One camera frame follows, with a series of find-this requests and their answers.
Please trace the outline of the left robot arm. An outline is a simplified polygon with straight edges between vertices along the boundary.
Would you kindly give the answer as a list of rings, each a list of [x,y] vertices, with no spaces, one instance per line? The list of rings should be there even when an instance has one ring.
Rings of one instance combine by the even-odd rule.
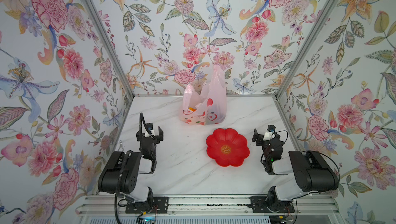
[[[139,151],[115,151],[111,154],[99,181],[98,190],[114,194],[117,198],[126,200],[135,208],[150,209],[154,205],[152,189],[138,183],[139,174],[153,174],[157,165],[156,147],[164,140],[164,132],[137,132],[140,143]]]

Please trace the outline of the red flower-shaped plate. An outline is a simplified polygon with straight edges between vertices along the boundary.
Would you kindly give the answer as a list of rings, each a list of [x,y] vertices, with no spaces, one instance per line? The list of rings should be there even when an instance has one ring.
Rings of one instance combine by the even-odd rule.
[[[231,128],[216,129],[206,145],[207,155],[221,167],[239,167],[250,155],[247,139]]]

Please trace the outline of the pink plastic bag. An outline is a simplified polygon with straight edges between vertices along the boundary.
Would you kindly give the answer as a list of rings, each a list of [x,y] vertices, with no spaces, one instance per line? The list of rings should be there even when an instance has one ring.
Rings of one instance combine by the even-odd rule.
[[[179,119],[189,125],[214,125],[222,123],[227,113],[227,94],[224,71],[219,66],[213,67],[211,81],[205,83],[198,94],[192,85],[187,85]]]

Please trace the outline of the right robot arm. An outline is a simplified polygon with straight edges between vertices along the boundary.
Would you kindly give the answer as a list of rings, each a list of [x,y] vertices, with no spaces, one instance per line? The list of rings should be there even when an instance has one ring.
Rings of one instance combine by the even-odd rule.
[[[279,185],[272,186],[265,199],[252,203],[259,208],[267,208],[269,212],[277,213],[287,210],[293,201],[312,193],[334,191],[339,186],[340,177],[327,163],[327,155],[317,151],[289,151],[283,157],[284,141],[275,131],[274,126],[268,126],[265,134],[256,129],[252,142],[261,147],[263,154],[260,163],[271,176],[293,175],[293,178]]]

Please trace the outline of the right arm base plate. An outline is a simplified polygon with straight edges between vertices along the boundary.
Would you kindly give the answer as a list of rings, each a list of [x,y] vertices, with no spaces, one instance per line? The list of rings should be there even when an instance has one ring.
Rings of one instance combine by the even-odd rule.
[[[292,201],[280,201],[275,197],[270,197],[268,200],[266,196],[252,196],[250,197],[250,204],[248,207],[253,210],[253,213],[294,213],[295,208]]]

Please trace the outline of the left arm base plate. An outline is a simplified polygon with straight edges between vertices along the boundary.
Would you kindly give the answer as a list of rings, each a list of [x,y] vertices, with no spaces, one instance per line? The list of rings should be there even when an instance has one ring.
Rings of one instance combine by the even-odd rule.
[[[144,212],[167,214],[169,207],[169,197],[149,197],[145,202],[128,203],[126,214],[142,214]]]

